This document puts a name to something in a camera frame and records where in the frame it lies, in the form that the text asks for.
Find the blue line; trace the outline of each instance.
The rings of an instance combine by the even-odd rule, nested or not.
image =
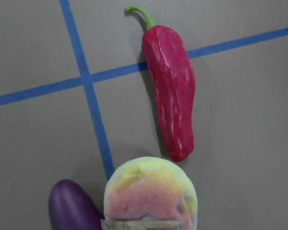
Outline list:
[[[236,39],[236,40],[232,40],[228,42],[223,42],[223,43],[212,45],[212,46],[206,46],[203,48],[190,50],[187,53],[190,58],[198,58],[198,57],[202,57],[202,56],[206,56],[206,55],[210,55],[210,54],[214,54],[214,53],[218,53],[218,52],[222,52],[222,51],[226,51],[230,49],[235,49],[235,48],[239,48],[242,46],[247,46],[247,45],[251,45],[251,44],[255,44],[259,42],[264,42],[267,40],[280,38],[284,36],[288,36],[288,28],[275,30],[275,31],[271,31],[271,32],[263,33],[263,34],[257,34],[254,36],[240,38],[240,39]],[[136,73],[136,72],[140,72],[144,70],[147,70],[147,63],[140,62],[136,64],[131,64],[128,66],[119,67],[116,69],[110,69],[110,70],[106,70],[103,72],[93,73],[89,75],[89,78],[90,78],[91,83],[95,83],[95,82],[110,80],[113,78],[125,76],[128,74],[132,74],[132,73]],[[20,92],[9,93],[9,94],[0,96],[0,105],[9,104],[9,103],[13,103],[13,102],[17,102],[17,101],[21,101],[25,99],[30,99],[36,96],[41,96],[41,95],[45,95],[48,93],[77,87],[81,85],[77,83],[77,81],[79,80],[80,78],[75,78],[75,79],[60,81],[57,83],[48,84],[48,85],[44,85],[44,86],[40,86],[40,87],[36,87],[32,89],[20,91]]]
[[[85,60],[84,52],[81,46],[80,38],[76,28],[76,24],[73,19],[71,8],[68,0],[60,0],[62,13],[65,19],[68,34],[72,43],[72,48],[77,60],[78,69],[80,72],[80,78],[86,95],[86,100],[90,110],[91,118],[93,121],[95,134],[100,150],[100,155],[106,172],[106,177],[109,180],[114,173],[114,165],[110,148],[108,145],[107,135],[104,126],[101,121],[101,114],[98,106],[98,101],[93,88],[93,85],[89,78],[89,70]]]
[[[9,93],[6,95],[0,96],[0,105],[9,104],[13,102],[22,101],[25,99],[30,99],[46,94],[50,94],[53,92],[59,92],[67,89],[71,89],[74,87],[81,86],[81,79],[80,78],[73,78],[65,81],[60,81],[48,85],[43,85],[35,88],[31,88],[28,90],[18,91]]]

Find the red chili pepper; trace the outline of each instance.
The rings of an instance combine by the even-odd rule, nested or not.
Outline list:
[[[142,52],[154,83],[159,124],[165,146],[173,161],[187,158],[194,148],[192,107],[195,76],[180,36],[172,29],[157,25],[142,6],[128,6],[146,20]]]

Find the gray surface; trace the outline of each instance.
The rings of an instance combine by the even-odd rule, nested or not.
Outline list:
[[[187,50],[288,27],[283,0],[132,3]],[[128,4],[71,2],[91,73],[144,61],[141,20],[124,15]],[[179,166],[196,188],[198,229],[288,229],[288,36],[192,64],[195,149]],[[0,1],[0,95],[78,76],[58,1]],[[116,167],[167,158],[147,71],[94,89]],[[82,87],[0,106],[0,230],[50,229],[47,199],[62,178],[102,211],[106,177]]]

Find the plastic toy food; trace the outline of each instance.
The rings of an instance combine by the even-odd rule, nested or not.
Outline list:
[[[176,220],[182,223],[181,230],[195,230],[197,197],[179,166],[161,158],[140,157],[121,165],[108,181],[104,214],[106,220],[117,222]]]
[[[75,182],[57,182],[49,196],[53,230],[101,230],[101,215],[89,195]]]
[[[182,161],[194,148],[195,76],[192,64],[175,31],[157,25],[141,6],[128,6],[125,11],[139,11],[146,19],[142,52],[154,83],[162,139],[173,161]]]

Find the purple vegetable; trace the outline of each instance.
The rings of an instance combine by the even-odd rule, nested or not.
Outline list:
[[[49,196],[53,230],[102,230],[101,215],[90,196],[75,182],[57,182]]]

